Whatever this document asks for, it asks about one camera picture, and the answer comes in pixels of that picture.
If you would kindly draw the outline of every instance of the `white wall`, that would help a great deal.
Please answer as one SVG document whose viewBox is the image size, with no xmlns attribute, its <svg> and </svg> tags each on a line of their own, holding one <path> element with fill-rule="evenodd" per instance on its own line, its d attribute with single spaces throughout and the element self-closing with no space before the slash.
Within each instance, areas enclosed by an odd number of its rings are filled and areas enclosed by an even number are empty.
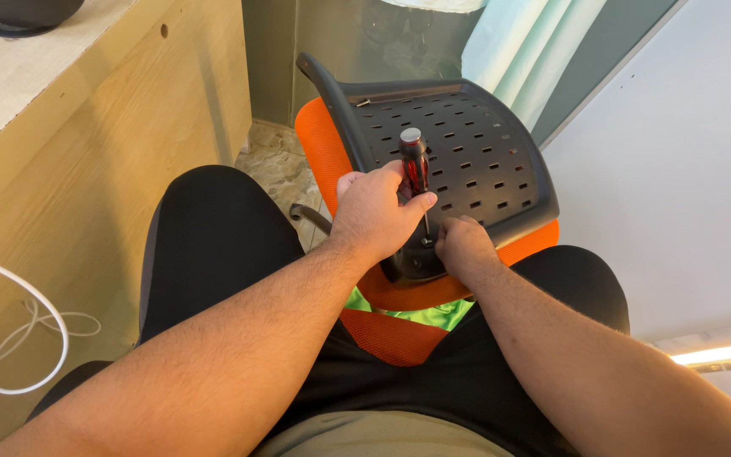
<svg viewBox="0 0 731 457">
<path fill-rule="evenodd" d="M 731 2 L 689 0 L 543 154 L 635 337 L 731 325 Z"/>
</svg>

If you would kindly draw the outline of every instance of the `screwdriver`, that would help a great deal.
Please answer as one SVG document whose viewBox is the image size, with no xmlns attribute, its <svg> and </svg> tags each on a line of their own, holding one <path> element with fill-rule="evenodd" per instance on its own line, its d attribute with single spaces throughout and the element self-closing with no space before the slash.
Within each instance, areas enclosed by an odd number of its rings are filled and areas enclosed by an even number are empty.
<svg viewBox="0 0 731 457">
<path fill-rule="evenodd" d="M 427 143 L 421 136 L 419 129 L 411 127 L 405 129 L 400 134 L 400 153 L 402 154 L 402 168 L 408 177 L 411 188 L 411 197 L 416 197 L 420 193 L 427 192 L 427 159 L 425 158 L 425 150 Z M 432 245 L 431 226 L 427 221 L 427 213 L 424 217 L 425 221 L 425 238 L 421 244 L 424 246 Z"/>
</svg>

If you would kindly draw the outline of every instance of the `white cable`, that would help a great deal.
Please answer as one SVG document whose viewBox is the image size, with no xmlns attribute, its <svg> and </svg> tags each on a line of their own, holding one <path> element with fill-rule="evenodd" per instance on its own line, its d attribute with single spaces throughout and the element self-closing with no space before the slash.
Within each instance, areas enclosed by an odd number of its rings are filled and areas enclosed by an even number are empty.
<svg viewBox="0 0 731 457">
<path fill-rule="evenodd" d="M 46 327 L 52 328 L 56 332 L 61 333 L 61 339 L 63 341 L 63 347 L 61 349 L 61 358 L 58 360 L 58 364 L 55 366 L 55 369 L 43 380 L 38 381 L 36 384 L 31 385 L 29 387 L 25 387 L 24 389 L 3 389 L 0 387 L 0 394 L 7 394 L 7 395 L 17 395 L 17 394 L 25 394 L 26 392 L 31 392 L 35 389 L 38 389 L 39 387 L 45 385 L 48 383 L 55 375 L 58 374 L 58 372 L 61 370 L 61 367 L 63 366 L 64 361 L 66 360 L 66 355 L 69 352 L 69 336 L 73 335 L 76 337 L 91 337 L 92 335 L 97 334 L 101 331 L 101 323 L 99 320 L 95 319 L 94 317 L 91 317 L 90 315 L 83 313 L 83 312 L 74 312 L 74 311 L 68 311 L 68 312 L 58 312 L 57 309 L 55 309 L 55 306 L 53 306 L 52 303 L 49 302 L 47 297 L 45 297 L 41 292 L 38 291 L 35 287 L 33 287 L 30 283 L 26 282 L 24 279 L 16 275 L 15 273 L 11 272 L 10 270 L 7 270 L 4 267 L 0 267 L 0 273 L 2 275 L 7 276 L 8 278 L 12 279 L 14 282 L 16 282 L 19 286 L 24 287 L 27 292 L 32 294 L 35 298 L 38 298 L 38 301 L 41 302 L 42 305 L 44 305 L 47 308 L 47 311 L 49 311 L 48 316 L 44 317 L 38 317 L 38 305 L 34 300 L 31 298 L 25 302 L 25 307 L 27 307 L 27 310 L 30 311 L 30 314 L 33 315 L 33 317 L 30 319 L 29 324 L 22 325 L 18 329 L 15 330 L 15 332 L 11 333 L 10 336 L 5 338 L 5 341 L 2 341 L 2 344 L 0 344 L 0 352 L 2 351 L 2 348 L 6 346 L 6 344 L 16 335 L 19 334 L 22 330 L 25 330 L 25 334 L 22 335 L 21 338 L 13 345 L 13 347 L 9 348 L 4 354 L 0 355 L 0 360 L 7 357 L 11 352 L 13 352 L 17 347 L 21 345 L 22 342 L 27 339 L 27 336 L 30 334 L 30 332 L 33 331 L 33 327 L 35 327 L 36 322 L 41 322 Z M 92 320 L 94 320 L 97 323 L 97 330 L 91 333 L 70 333 L 66 329 L 66 323 L 63 320 L 63 316 L 82 316 L 87 317 Z M 50 318 L 54 318 L 55 322 L 58 323 L 58 327 L 54 327 L 51 324 L 48 324 L 45 322 L 45 320 L 48 320 Z"/>
</svg>

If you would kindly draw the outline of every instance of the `forearm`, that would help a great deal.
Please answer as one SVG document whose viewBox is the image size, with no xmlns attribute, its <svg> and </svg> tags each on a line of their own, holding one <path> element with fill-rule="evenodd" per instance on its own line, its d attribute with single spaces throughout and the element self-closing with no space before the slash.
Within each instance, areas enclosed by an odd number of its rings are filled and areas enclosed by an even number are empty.
<svg viewBox="0 0 731 457">
<path fill-rule="evenodd" d="M 473 293 L 529 396 L 583 455 L 731 454 L 731 399 L 499 266 Z"/>
<path fill-rule="evenodd" d="M 248 454 L 295 397 L 366 269 L 330 240 L 148 341 L 0 452 Z"/>
</svg>

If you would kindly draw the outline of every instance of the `light strip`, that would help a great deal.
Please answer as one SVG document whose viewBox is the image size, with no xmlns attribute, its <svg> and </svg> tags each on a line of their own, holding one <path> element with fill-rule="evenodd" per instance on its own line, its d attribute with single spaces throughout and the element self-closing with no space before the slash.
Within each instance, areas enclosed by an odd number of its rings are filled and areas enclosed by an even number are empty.
<svg viewBox="0 0 731 457">
<path fill-rule="evenodd" d="M 690 352 L 689 354 L 674 355 L 670 358 L 680 365 L 729 360 L 731 359 L 731 346 L 720 347 L 718 349 L 700 350 L 698 352 Z"/>
</svg>

